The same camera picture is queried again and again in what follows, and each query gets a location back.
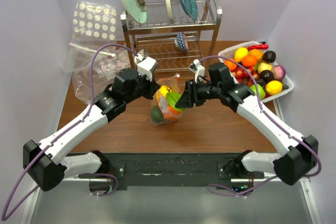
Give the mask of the yellow bell pepper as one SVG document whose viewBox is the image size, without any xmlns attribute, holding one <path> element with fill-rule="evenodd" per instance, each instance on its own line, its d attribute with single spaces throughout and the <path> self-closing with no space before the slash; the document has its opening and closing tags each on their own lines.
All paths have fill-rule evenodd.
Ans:
<svg viewBox="0 0 336 224">
<path fill-rule="evenodd" d="M 160 89 L 158 90 L 158 92 L 164 97 L 166 98 L 166 95 L 171 92 L 171 88 L 166 86 L 166 85 L 163 85 L 160 87 Z"/>
</svg>

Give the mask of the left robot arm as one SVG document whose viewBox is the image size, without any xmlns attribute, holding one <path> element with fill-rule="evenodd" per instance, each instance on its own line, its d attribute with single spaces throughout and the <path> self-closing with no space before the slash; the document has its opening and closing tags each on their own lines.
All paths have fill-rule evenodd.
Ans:
<svg viewBox="0 0 336 224">
<path fill-rule="evenodd" d="M 68 157 L 68 153 L 95 130 L 122 114 L 129 103 L 151 100 L 160 85 L 153 70 L 125 69 L 74 120 L 51 136 L 28 141 L 23 147 L 23 167 L 43 190 L 55 188 L 63 179 L 81 174 L 105 177 L 109 160 L 100 151 Z"/>
</svg>

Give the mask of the orange zip top bag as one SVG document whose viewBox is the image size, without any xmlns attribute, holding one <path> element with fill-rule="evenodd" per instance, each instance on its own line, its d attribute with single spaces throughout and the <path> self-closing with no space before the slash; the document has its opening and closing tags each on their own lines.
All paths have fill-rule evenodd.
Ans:
<svg viewBox="0 0 336 224">
<path fill-rule="evenodd" d="M 176 103 L 182 93 L 178 86 L 180 75 L 162 78 L 157 81 L 160 88 L 155 92 L 150 104 L 150 122 L 157 126 L 177 121 L 182 117 L 184 108 L 177 108 Z"/>
</svg>

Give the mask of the green apple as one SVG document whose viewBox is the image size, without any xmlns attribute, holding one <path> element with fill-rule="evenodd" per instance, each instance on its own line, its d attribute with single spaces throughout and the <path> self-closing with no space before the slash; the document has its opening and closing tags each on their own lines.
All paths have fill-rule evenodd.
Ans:
<svg viewBox="0 0 336 224">
<path fill-rule="evenodd" d="M 249 88 L 255 93 L 255 95 L 259 93 L 261 100 L 265 98 L 266 92 L 264 91 L 263 87 L 260 84 L 257 85 L 252 84 Z"/>
</svg>

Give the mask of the dark green avocado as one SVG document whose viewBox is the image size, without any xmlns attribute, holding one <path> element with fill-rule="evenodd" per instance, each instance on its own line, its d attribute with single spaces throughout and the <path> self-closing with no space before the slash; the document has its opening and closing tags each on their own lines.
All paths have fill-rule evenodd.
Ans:
<svg viewBox="0 0 336 224">
<path fill-rule="evenodd" d="M 150 116 L 154 124 L 161 124 L 164 122 L 163 114 L 158 106 L 152 107 Z"/>
</svg>

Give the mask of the light green pepper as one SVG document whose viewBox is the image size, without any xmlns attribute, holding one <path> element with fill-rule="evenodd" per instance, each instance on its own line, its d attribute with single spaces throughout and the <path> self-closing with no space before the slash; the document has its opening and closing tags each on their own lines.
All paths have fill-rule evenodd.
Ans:
<svg viewBox="0 0 336 224">
<path fill-rule="evenodd" d="M 172 106 L 173 108 L 175 108 L 176 110 L 178 111 L 181 111 L 183 112 L 184 111 L 184 108 L 177 108 L 176 107 L 176 103 L 178 102 L 178 100 L 181 98 L 181 94 L 177 93 L 177 92 L 169 92 L 167 95 L 166 95 L 166 100 L 168 102 L 168 104 L 170 106 Z"/>
</svg>

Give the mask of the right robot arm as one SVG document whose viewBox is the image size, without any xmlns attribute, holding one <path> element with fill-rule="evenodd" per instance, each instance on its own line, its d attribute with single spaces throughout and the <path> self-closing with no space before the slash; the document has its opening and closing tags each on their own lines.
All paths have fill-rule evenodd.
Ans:
<svg viewBox="0 0 336 224">
<path fill-rule="evenodd" d="M 247 150 L 224 165 L 224 171 L 246 178 L 252 172 L 275 174 L 287 185 L 295 184 L 318 166 L 318 141 L 293 130 L 273 114 L 245 84 L 239 83 L 222 62 L 210 65 L 209 80 L 198 60 L 190 65 L 194 80 L 186 82 L 176 108 L 201 106 L 206 100 L 219 99 L 221 104 L 247 119 L 275 147 L 276 153 Z"/>
</svg>

